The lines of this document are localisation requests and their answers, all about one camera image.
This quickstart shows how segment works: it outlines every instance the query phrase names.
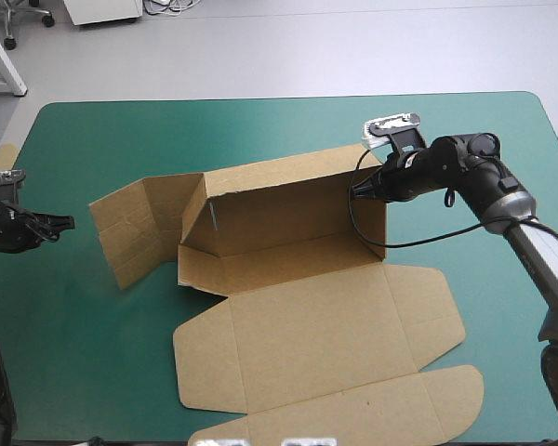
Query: black cable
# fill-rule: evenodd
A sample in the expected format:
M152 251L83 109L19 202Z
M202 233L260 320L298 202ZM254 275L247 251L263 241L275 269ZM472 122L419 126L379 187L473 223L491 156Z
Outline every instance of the black cable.
M347 202L348 202L348 207L349 207L349 211L350 211L350 220L352 222L353 229L355 230L357 235L366 243L373 244L373 245L379 246L381 248L389 248L389 249L409 248L409 247L412 247L412 246L419 246L419 245L426 244L426 243L433 243L433 242L438 242L438 241L441 241L441 240L444 240L444 239L449 239L451 237L456 237L458 235L462 235L462 234L466 234L468 232L471 232L473 230L478 230L478 229L480 229L484 226L488 226L492 223L499 223L499 222L503 222L503 221L511 222L512 226L520 224L520 225L531 226L533 228L538 228L540 230L543 230L543 231L549 233L556 240L558 240L558 232L556 232L552 228L544 225L543 223L539 223L538 221L534 221L533 217L518 219L518 218L515 218L515 217L512 217L512 216L500 216L500 217L492 218L492 219L484 221L484 222L476 223L475 225L469 226L467 228L463 228L462 230L454 230L454 231L448 232L446 234L437 235L435 237L431 237L431 238L428 238L428 239L416 240L414 242L382 243L382 242L378 242L376 240L372 240L372 239L368 238L360 230L360 228L357 226L357 223L355 221L355 215L353 214L353 206L352 206L352 187L353 187L353 183L355 181L355 174L357 174L359 172L360 165L362 165L362 161L364 160L364 158L369 153L370 153L370 150L366 150L362 154L362 156L360 156L360 159L358 160L357 165L355 166L355 169L352 172L352 178L350 180L350 186L349 186L349 190L348 190L348 194L347 194Z
M540 223L539 221L534 220L521 220L519 221L520 224L530 226L532 228L537 228L538 230L543 230L544 232L549 233L553 238L558 241L558 232L550 228L549 226Z
M2 359L1 351L0 351L0 374L2 375L2 380L4 382L4 388L5 388L6 397L7 397L8 409L10 411L10 418L11 418L10 420L6 420L6 421L10 421L12 427L14 428L14 426L17 423L17 413L15 412L15 403L12 399L12 394L10 393L10 385L8 384L7 369L4 366L4 361Z

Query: white cable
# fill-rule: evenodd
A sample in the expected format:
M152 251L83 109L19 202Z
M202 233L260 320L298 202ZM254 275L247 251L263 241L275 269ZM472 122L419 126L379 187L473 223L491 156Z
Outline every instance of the white cable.
M144 5L145 9L147 10L147 12L150 13L150 14L177 17L183 11L186 11L186 10L192 8L192 7L195 7L196 5L201 3L201 1L202 0L192 0L188 5L184 6L181 3L181 0L171 0L169 2L168 6L163 7L161 9L156 9L155 5L157 3L154 0L147 0L147 1L143 2L143 5Z

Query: office chair base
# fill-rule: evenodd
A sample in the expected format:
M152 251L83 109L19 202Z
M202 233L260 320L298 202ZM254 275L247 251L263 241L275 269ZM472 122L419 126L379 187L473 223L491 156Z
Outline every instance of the office chair base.
M17 41L12 33L12 16L19 12L31 13L41 16L41 21L46 28L51 28L56 23L51 11L38 9L39 0L28 0L29 6L23 7L20 4L25 0L0 0L0 17L4 20L6 38L4 39L5 49L17 47Z

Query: flat cardboard sheet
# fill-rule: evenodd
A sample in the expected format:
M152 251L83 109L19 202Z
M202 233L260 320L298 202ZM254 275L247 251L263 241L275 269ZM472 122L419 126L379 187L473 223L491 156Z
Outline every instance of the flat cardboard sheet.
M188 407L248 416L191 444L448 441L477 417L482 378L471 366L418 371L464 335L436 269L375 259L230 295L174 333L179 393Z

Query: metal bracket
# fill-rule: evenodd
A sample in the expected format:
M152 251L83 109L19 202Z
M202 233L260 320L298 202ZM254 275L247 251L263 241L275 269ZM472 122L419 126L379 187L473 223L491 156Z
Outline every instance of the metal bracket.
M364 123L362 141L369 150L391 144L394 152L403 155L404 148L408 146L414 149L426 148L426 141L418 127L419 116L415 113L375 118Z

